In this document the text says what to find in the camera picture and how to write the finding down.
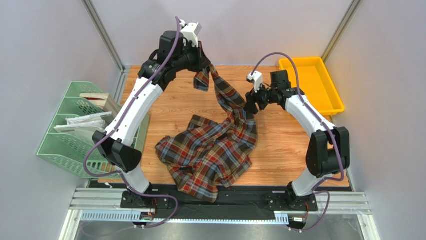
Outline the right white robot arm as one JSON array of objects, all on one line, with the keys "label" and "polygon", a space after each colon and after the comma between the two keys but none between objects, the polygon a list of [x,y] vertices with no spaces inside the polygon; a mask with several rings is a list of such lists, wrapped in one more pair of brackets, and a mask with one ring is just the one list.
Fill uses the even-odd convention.
[{"label": "right white robot arm", "polygon": [[327,180],[342,181],[350,166],[350,133],[325,119],[309,102],[299,86],[292,87],[286,70],[270,74],[271,85],[263,81],[263,74],[253,71],[246,80],[253,88],[245,97],[244,109],[253,114],[270,104],[277,104],[292,115],[309,136],[305,156],[306,169],[287,185],[284,204],[288,209],[299,210],[315,199],[315,190]]}]

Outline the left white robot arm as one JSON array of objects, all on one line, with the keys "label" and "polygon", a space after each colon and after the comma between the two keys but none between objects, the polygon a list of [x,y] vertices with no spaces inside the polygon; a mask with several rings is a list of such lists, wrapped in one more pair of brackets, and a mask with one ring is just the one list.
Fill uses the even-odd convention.
[{"label": "left white robot arm", "polygon": [[142,64],[134,88],[116,118],[104,131],[97,130],[92,136],[94,148],[115,167],[129,191],[143,199],[148,197],[146,191],[151,184],[140,166],[142,152],[132,147],[135,134],[178,72],[199,73],[211,64],[198,39],[199,32],[194,25],[164,32],[158,49]]}]

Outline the plaid long sleeve shirt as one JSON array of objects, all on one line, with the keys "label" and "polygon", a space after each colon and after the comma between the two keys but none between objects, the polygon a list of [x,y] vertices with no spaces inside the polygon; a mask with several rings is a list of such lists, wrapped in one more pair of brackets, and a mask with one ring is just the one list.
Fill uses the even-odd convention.
[{"label": "plaid long sleeve shirt", "polygon": [[217,123],[193,115],[187,129],[173,137],[165,136],[156,144],[155,153],[178,191],[214,203],[218,184],[231,187],[252,166],[250,154],[256,148],[258,131],[254,115],[244,109],[246,101],[214,65],[198,72],[193,86],[206,92],[210,82],[227,118]]}]

